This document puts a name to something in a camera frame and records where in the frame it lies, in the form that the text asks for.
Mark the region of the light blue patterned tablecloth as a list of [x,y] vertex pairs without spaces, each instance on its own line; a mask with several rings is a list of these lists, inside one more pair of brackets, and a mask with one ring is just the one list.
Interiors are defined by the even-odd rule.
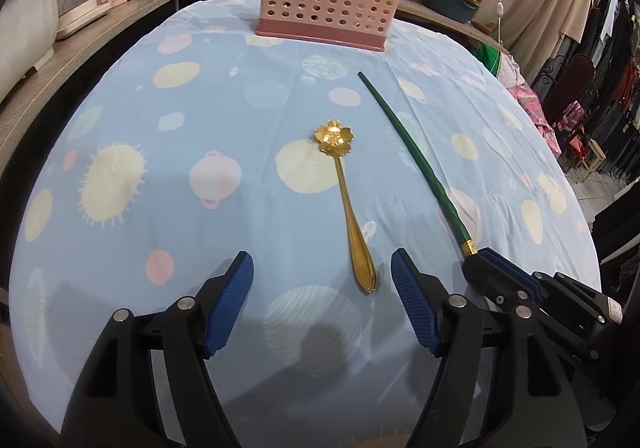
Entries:
[[[105,322],[166,309],[241,251],[252,290],[208,361],[245,447],[400,447],[433,356],[390,280],[406,249],[465,293],[461,257],[363,72],[434,168],[476,245],[526,271],[598,286],[588,223],[520,104],[450,38],[395,22],[381,52],[261,38],[258,0],[199,1],[102,76],[49,152],[10,275],[18,362],[60,428]],[[352,273],[331,157],[314,130],[354,134],[342,160],[378,275]]]

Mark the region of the white plastic tub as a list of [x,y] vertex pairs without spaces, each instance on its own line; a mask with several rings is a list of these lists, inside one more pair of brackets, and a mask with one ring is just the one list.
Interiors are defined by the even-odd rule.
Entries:
[[6,0],[1,8],[0,98],[4,99],[29,70],[53,56],[58,32],[56,0]]

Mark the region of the pink floral cloth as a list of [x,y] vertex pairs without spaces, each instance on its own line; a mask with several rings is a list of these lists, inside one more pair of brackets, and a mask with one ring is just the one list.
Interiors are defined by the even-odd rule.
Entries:
[[552,155],[558,159],[561,155],[561,148],[553,128],[549,125],[546,116],[544,116],[544,111],[542,111],[536,92],[527,84],[510,87],[508,91],[532,120],[538,133],[547,143]]

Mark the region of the green chopstick gold band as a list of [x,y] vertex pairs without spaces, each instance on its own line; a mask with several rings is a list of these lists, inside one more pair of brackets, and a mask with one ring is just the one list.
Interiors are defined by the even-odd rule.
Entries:
[[448,227],[452,235],[454,236],[454,241],[456,241],[457,245],[459,246],[462,255],[464,257],[475,255],[477,253],[477,248],[471,237],[471,234],[469,233],[468,229],[466,229],[466,226],[463,223],[457,211],[457,208],[454,206],[454,203],[451,202],[449,195],[442,185],[442,182],[440,182],[436,177],[431,164],[428,163],[428,160],[422,153],[419,145],[416,144],[409,131],[406,129],[406,127],[392,110],[392,108],[388,105],[386,100],[382,97],[382,94],[379,93],[372,82],[370,82],[370,79],[367,78],[367,76],[364,75],[363,72],[359,72],[358,77],[360,78],[361,82],[363,82],[363,85],[366,86],[367,90],[372,94],[378,106],[382,108],[382,111],[390,122],[390,125],[392,125],[392,127],[395,129],[398,137],[405,145],[405,148],[412,157],[413,162],[416,163],[416,167],[419,169],[427,186],[430,188],[431,193],[434,195],[440,211],[445,217],[445,220],[448,223]]

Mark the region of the gold flower spoon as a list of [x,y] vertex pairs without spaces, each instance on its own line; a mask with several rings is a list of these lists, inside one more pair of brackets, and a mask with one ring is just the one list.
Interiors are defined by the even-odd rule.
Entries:
[[314,130],[314,141],[318,143],[319,150],[324,155],[331,157],[335,166],[346,220],[352,273],[360,291],[364,294],[373,294],[378,287],[378,275],[352,208],[342,162],[344,157],[352,151],[352,140],[354,140],[352,130],[337,119],[329,119]]

